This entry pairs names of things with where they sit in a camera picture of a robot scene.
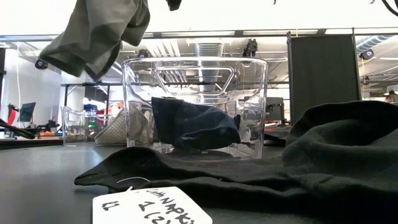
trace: desk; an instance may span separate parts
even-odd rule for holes
[[[73,181],[120,149],[49,146],[0,151],[0,223],[91,223],[93,197],[108,190],[75,186]],[[273,151],[272,156],[280,155]],[[331,223],[291,214],[204,209],[214,224]]]

